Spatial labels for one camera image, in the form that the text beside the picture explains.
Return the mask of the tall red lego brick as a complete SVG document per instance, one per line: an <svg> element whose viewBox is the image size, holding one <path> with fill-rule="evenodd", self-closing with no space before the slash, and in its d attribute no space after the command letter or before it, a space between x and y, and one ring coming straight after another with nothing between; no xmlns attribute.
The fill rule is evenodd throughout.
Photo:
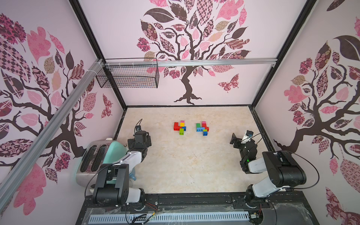
<svg viewBox="0 0 360 225"><path fill-rule="evenodd" d="M206 131L209 131L210 129L209 129L209 127L208 126L206 126L206 124L202 124L202 127L204 128L204 130L206 130Z"/></svg>

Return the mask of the long blue lego brick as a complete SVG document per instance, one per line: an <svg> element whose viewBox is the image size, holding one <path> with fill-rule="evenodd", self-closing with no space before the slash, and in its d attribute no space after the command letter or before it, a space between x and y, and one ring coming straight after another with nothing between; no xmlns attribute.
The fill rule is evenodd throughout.
<svg viewBox="0 0 360 225"><path fill-rule="evenodd" d="M196 129L197 132L203 132L204 130L205 130L204 127L197 127L197 129Z"/></svg>

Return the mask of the long red lego brick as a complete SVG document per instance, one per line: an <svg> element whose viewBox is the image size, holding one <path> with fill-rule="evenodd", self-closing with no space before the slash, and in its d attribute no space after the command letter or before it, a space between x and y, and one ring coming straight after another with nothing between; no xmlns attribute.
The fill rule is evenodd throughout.
<svg viewBox="0 0 360 225"><path fill-rule="evenodd" d="M179 126L179 123L178 122L175 122L174 123L174 126L173 126L173 130L174 131L179 131L181 129L181 127Z"/></svg>

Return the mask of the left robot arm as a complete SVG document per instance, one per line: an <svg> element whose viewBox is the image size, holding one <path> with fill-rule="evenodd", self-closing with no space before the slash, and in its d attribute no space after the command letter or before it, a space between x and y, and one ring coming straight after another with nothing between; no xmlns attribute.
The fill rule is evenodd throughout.
<svg viewBox="0 0 360 225"><path fill-rule="evenodd" d="M104 164L96 174L92 203L96 206L121 206L130 203L144 205L144 190L129 186L129 175L135 166L142 163L151 146L151 137L146 131L136 131L128 140L128 151L119 161Z"/></svg>

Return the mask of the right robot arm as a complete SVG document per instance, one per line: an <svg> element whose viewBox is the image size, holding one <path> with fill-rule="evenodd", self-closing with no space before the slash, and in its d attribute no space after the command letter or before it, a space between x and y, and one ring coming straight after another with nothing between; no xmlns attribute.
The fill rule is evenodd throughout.
<svg viewBox="0 0 360 225"><path fill-rule="evenodd" d="M246 131L243 138L232 134L230 144L239 150L240 165L246 174L268 174L263 180L249 185L244 200L249 207L260 198L267 198L271 194L284 188L293 188L306 183L304 170L286 151L264 151L262 157L257 157L257 144L253 140L254 132Z"/></svg>

